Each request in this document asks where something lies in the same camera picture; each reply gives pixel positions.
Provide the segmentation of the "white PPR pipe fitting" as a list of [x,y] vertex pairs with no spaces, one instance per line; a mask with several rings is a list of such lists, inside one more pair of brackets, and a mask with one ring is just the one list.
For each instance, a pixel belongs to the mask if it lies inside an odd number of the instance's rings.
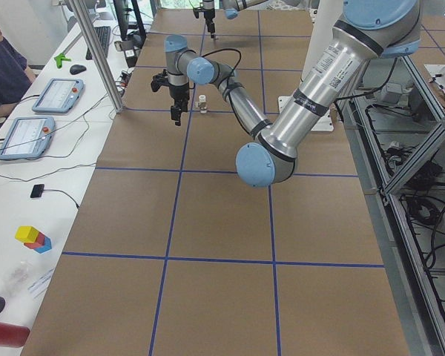
[[194,103],[195,108],[201,113],[207,113],[208,112],[208,103],[206,95],[201,94],[198,96],[197,100]]

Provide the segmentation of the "black monitor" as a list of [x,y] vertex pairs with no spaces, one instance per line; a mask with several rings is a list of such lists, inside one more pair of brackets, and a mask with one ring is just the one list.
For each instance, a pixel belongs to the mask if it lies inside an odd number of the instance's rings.
[[[143,43],[146,39],[146,31],[142,22],[142,17],[137,0],[113,0],[113,8],[119,26],[120,39],[127,41],[132,35],[137,35],[139,41]],[[131,27],[131,17],[136,21],[136,32],[129,33]]]

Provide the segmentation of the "black keyboard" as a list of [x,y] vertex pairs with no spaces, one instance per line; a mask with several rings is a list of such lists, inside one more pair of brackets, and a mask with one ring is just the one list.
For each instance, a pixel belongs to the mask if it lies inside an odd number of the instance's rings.
[[111,39],[111,27],[110,26],[98,26],[94,28],[97,39],[101,45],[104,57],[108,56],[108,49]]

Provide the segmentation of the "black computer mouse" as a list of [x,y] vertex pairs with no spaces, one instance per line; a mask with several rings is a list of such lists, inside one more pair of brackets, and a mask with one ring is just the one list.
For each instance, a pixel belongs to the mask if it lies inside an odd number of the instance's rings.
[[87,68],[84,65],[72,65],[69,69],[69,73],[71,75],[77,75],[84,71],[86,71]]

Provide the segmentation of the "upper blue teach pendant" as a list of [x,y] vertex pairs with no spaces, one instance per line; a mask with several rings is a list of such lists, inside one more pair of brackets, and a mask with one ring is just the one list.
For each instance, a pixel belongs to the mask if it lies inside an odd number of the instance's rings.
[[67,113],[78,101],[85,83],[81,79],[52,78],[35,101],[35,113]]

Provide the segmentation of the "blue teach pendant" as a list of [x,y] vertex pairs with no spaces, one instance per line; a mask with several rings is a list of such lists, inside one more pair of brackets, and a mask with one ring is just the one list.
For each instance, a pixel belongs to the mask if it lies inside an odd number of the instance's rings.
[[35,113],[67,113],[78,101],[85,83],[81,79],[52,78],[35,101]]
[[0,160],[38,159],[47,150],[54,129],[52,116],[15,119],[0,147]]

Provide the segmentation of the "green plastic part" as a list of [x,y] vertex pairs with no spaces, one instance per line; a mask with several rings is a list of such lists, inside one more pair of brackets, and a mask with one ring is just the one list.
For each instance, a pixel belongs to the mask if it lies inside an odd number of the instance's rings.
[[66,57],[66,55],[64,53],[60,53],[57,56],[54,57],[55,63],[56,63],[56,67],[58,69],[62,68],[62,65],[64,62],[70,62],[71,59]]

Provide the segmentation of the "lower blue teach pendant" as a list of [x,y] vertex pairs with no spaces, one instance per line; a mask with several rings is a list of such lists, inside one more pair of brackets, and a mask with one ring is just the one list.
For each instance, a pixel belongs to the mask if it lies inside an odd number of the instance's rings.
[[15,119],[0,147],[0,160],[38,159],[47,150],[54,129],[52,116]]

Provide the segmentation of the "small black box on table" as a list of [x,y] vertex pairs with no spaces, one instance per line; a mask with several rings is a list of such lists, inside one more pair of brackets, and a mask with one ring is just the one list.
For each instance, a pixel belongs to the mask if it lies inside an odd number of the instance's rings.
[[32,191],[30,193],[30,198],[40,198],[44,192],[45,185],[44,184],[35,184],[32,188]]

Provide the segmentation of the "seated person in dark shirt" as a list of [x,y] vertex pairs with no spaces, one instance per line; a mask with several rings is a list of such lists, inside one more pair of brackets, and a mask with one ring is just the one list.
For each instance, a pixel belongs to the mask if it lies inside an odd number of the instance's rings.
[[0,28],[0,118],[12,113],[35,79],[26,58],[6,40]]

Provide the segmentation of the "stacked coloured toy blocks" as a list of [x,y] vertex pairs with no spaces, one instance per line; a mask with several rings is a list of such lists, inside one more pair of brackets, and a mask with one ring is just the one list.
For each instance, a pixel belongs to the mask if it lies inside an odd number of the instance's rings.
[[52,249],[51,239],[30,225],[19,226],[15,238],[25,247],[39,254]]

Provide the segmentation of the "red cylinder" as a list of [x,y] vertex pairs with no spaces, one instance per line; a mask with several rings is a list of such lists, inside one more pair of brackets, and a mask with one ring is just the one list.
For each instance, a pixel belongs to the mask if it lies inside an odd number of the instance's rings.
[[22,347],[30,334],[30,329],[10,323],[0,322],[0,346]]

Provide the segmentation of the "aluminium frame post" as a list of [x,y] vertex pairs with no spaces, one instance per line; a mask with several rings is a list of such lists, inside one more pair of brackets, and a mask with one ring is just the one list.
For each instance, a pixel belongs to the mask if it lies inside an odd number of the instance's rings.
[[85,1],[70,0],[70,6],[75,14],[77,22],[81,28],[82,35],[93,57],[95,66],[99,72],[105,90],[111,100],[116,113],[123,109],[122,97],[117,90],[116,83],[108,65],[107,57],[104,55],[102,46],[99,43],[96,31],[88,15],[88,9]]

